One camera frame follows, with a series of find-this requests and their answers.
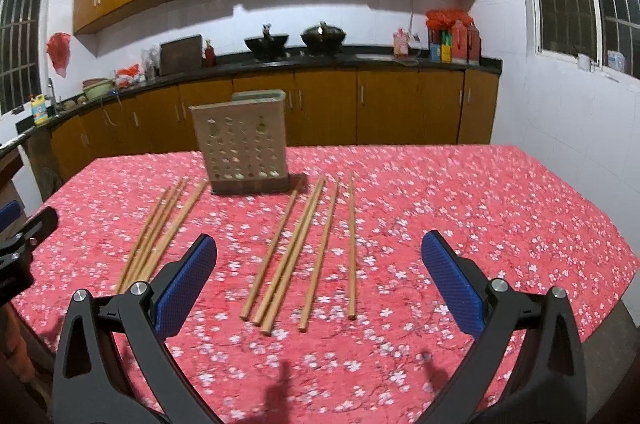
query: red jug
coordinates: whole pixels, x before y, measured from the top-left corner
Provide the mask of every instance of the red jug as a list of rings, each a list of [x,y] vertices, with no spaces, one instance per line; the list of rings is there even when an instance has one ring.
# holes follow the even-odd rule
[[[466,64],[466,49],[468,40],[466,26],[457,20],[451,27],[451,62],[453,64]]]
[[[468,39],[469,49],[468,63],[472,66],[480,66],[480,47],[482,41],[480,39],[480,32],[473,23],[466,29],[466,37]]]

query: red floral tablecloth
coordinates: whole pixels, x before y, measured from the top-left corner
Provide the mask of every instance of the red floral tablecloth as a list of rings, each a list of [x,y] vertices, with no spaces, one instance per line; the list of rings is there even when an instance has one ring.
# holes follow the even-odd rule
[[[204,194],[165,257],[180,258],[201,232],[218,244],[216,269],[181,333],[166,344],[227,422],[414,420],[472,343],[420,261],[428,230],[438,229],[487,276],[504,277],[516,289],[565,287],[583,340],[638,267],[605,214],[513,147],[300,148],[287,154],[290,171],[306,172],[312,184],[324,173],[328,183],[271,337],[239,313],[287,195]],[[356,187],[354,322],[346,317],[345,292],[349,171]],[[58,210],[60,227],[36,252],[35,285],[15,302],[21,315],[54,346],[76,289],[94,296],[112,292],[160,190],[191,177],[184,202],[205,175],[199,153],[102,159],[81,171],[47,202]],[[300,334],[300,308],[336,177],[343,186],[318,297],[309,331]],[[305,199],[296,204],[280,252]],[[504,386],[521,338],[512,339],[487,404]],[[142,396],[155,404],[132,355],[125,353],[125,361]]]

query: hanging red bag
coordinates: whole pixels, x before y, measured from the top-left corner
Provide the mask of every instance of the hanging red bag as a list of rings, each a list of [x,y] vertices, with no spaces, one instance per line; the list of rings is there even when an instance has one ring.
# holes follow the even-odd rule
[[[66,77],[66,67],[68,67],[69,58],[71,57],[70,40],[71,36],[69,34],[58,32],[53,34],[47,41],[47,54],[49,54],[54,70],[60,77]]]

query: chopstick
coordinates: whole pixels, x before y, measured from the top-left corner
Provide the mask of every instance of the chopstick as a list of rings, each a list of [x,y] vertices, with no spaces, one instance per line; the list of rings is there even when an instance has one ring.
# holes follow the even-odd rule
[[[277,288],[278,288],[278,283],[280,282],[280,279],[282,278],[282,274],[284,272],[284,269],[287,266],[287,261],[289,261],[289,258],[293,252],[294,247],[296,246],[296,242],[298,240],[298,236],[300,235],[300,230],[302,229],[302,226],[304,225],[304,220],[306,219],[306,217],[308,216],[309,210],[311,208],[311,205],[313,203],[313,199],[316,197],[316,195],[318,194],[318,191],[322,191],[322,185],[324,184],[324,177],[320,178],[320,180],[318,180],[318,183],[316,184],[316,187],[314,187],[313,192],[311,193],[311,195],[309,196],[308,200],[306,201],[305,204],[305,209],[302,213],[302,216],[300,217],[300,219],[298,220],[298,224],[296,225],[296,228],[293,231],[293,236],[291,236],[291,240],[289,242],[289,245],[287,246],[287,250],[285,251],[284,255],[282,256],[282,259],[280,260],[280,263],[278,263],[278,267],[276,269],[276,272],[273,274],[273,279],[271,279],[271,284],[269,285],[269,288],[266,292],[266,294],[264,295],[264,298],[262,299],[262,303],[260,303],[260,306],[258,307],[258,311],[255,312],[254,318],[252,319],[252,322],[254,325],[260,325],[262,320],[264,319],[264,315],[267,313],[267,310],[269,309],[269,305],[271,303],[271,300],[273,299],[273,295],[275,294]]]
[[[182,195],[182,192],[184,191],[187,183],[188,179],[180,179],[180,181],[178,181],[177,185],[175,185],[174,189],[172,190],[169,200],[162,208],[158,219],[156,219],[156,223],[150,237],[146,241],[145,247],[142,248],[140,259],[136,261],[136,267],[130,276],[129,283],[140,281],[140,279],[142,278],[142,271],[146,266],[149,258],[149,253],[151,252],[151,249],[156,242],[156,238],[158,238],[158,234],[160,234],[167,219],[169,218],[169,216],[171,216],[172,210],[174,209],[175,204],[178,203],[178,200],[180,199],[180,196]]]
[[[142,240],[143,240],[146,232],[148,231],[149,227],[153,223],[154,218],[158,214],[158,210],[160,209],[160,206],[166,200],[166,197],[167,197],[167,194],[169,193],[169,190],[170,190],[170,188],[166,188],[166,189],[164,189],[162,191],[162,194],[160,194],[160,196],[156,200],[156,204],[151,209],[151,213],[147,217],[145,224],[143,225],[142,229],[140,230],[140,233],[138,234],[138,237],[136,238],[136,240],[135,240],[135,242],[133,244],[133,247],[131,247],[131,252],[129,253],[129,257],[127,258],[127,263],[122,268],[122,271],[120,273],[120,277],[118,277],[118,282],[116,283],[116,288],[115,288],[115,293],[116,294],[120,294],[121,293],[120,291],[122,290],[122,285],[124,283],[124,280],[127,277],[127,275],[129,274],[129,271],[131,269],[131,265],[133,264],[133,262],[135,261],[135,259],[138,256],[138,250],[140,248],[140,244],[142,243]]]
[[[316,264],[314,266],[313,274],[311,275],[311,283],[309,290],[306,293],[305,307],[302,310],[302,319],[300,319],[300,325],[298,330],[300,332],[306,332],[309,324],[309,316],[311,315],[311,306],[313,305],[314,298],[316,297],[316,289],[318,288],[318,279],[320,277],[320,271],[322,269],[322,260],[324,259],[324,251],[326,245],[329,242],[329,233],[331,232],[331,222],[334,217],[335,200],[338,197],[338,190],[340,189],[340,179],[335,182],[334,193],[331,196],[331,204],[326,214],[326,222],[324,223],[324,232],[322,233],[322,240],[320,242],[320,248],[318,250],[318,257],[316,258]]]
[[[242,312],[240,314],[240,319],[242,319],[242,321],[249,320],[249,314],[251,314],[251,309],[254,307],[255,299],[257,298],[258,293],[260,292],[260,287],[264,282],[264,277],[267,274],[267,269],[271,264],[271,260],[273,259],[273,255],[275,253],[276,247],[278,246],[280,235],[282,234],[282,230],[284,229],[284,226],[287,224],[287,220],[291,215],[291,211],[293,211],[293,206],[296,203],[296,199],[298,198],[298,195],[300,193],[300,190],[302,190],[303,185],[304,185],[304,181],[302,180],[298,181],[298,183],[296,184],[296,187],[291,192],[289,201],[287,202],[287,206],[285,207],[284,213],[280,218],[280,222],[276,227],[276,230],[273,234],[273,238],[271,239],[271,243],[269,244],[267,254],[264,255],[264,260],[262,260],[262,266],[260,267],[260,270],[258,271],[258,274],[255,277],[254,284],[251,287],[251,292],[249,292],[249,297],[246,299],[246,302],[244,303],[244,308],[242,308]]]
[[[169,247],[169,244],[171,243],[172,239],[174,239],[174,236],[180,229],[180,226],[184,222],[184,219],[187,217],[195,203],[200,198],[200,195],[207,187],[207,184],[209,184],[208,180],[203,180],[200,182],[198,187],[196,187],[196,190],[189,197],[187,203],[185,203],[181,208],[178,216],[176,216],[172,224],[169,226],[169,229],[167,229],[166,234],[162,237],[158,245],[156,245],[151,251],[148,263],[140,274],[140,279],[142,281],[149,281],[149,279],[151,278],[151,274],[154,273],[156,267],[158,266],[158,263],[162,259],[162,256],[164,256],[166,248]]]
[[[316,190],[314,190],[311,209],[309,209],[309,211],[306,213],[305,219],[303,220],[303,224],[302,224],[302,231],[300,232],[300,235],[296,240],[296,245],[292,251],[291,257],[287,260],[287,267],[286,267],[284,276],[280,279],[278,290],[273,296],[273,301],[269,306],[269,312],[267,313],[264,321],[262,322],[262,327],[260,328],[260,332],[265,336],[271,335],[271,330],[273,330],[273,325],[275,324],[276,317],[278,315],[278,312],[280,311],[280,306],[282,306],[282,302],[284,301],[284,296],[286,296],[287,294],[287,289],[289,288],[289,282],[291,281],[293,270],[296,268],[296,263],[298,262],[300,251],[302,251],[302,247],[305,245],[306,235],[309,231],[309,226],[311,226],[311,221],[313,220],[314,214],[316,212],[318,201],[320,201],[320,196],[322,195],[323,184],[324,184],[324,178],[320,179],[318,184],[316,184]]]
[[[356,318],[356,200],[353,196],[353,173],[349,175],[349,312],[351,321]]]

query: window frame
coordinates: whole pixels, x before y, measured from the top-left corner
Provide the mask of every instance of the window frame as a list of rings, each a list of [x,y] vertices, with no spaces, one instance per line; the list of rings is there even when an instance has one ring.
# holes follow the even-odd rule
[[[0,0],[0,10],[2,10],[2,4],[4,0]],[[40,92],[44,95],[47,94],[48,85],[48,73],[49,73],[49,62],[47,61],[46,54],[46,42],[47,42],[47,15],[49,11],[49,0],[40,0],[40,9],[38,11],[38,77],[40,80]],[[22,104],[24,110],[27,111],[27,105],[30,102],[25,102]],[[13,110],[9,111],[0,111],[0,121],[4,120],[4,118],[8,118],[13,115]]]

